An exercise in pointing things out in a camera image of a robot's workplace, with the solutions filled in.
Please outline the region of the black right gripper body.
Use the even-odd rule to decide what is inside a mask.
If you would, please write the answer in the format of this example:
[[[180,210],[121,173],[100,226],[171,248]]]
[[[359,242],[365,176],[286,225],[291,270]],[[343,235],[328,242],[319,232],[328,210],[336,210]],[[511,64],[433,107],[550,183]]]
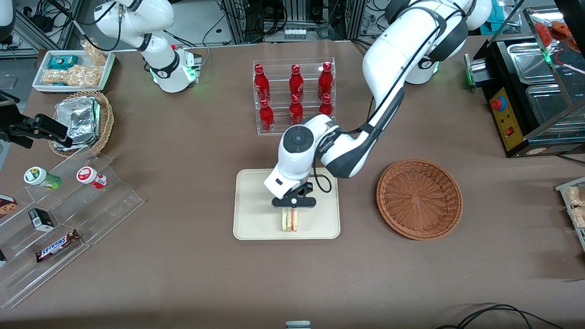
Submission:
[[[25,149],[31,149],[34,123],[35,119],[28,117],[1,118],[0,138],[6,143],[14,143]]]

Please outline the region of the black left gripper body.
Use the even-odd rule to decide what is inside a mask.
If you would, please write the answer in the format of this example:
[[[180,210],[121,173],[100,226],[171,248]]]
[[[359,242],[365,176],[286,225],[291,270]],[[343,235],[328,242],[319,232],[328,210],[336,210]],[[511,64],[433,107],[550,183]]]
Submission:
[[[314,208],[316,206],[316,199],[308,196],[313,192],[313,183],[306,182],[303,185],[286,192],[284,196],[272,199],[272,206],[274,208]]]

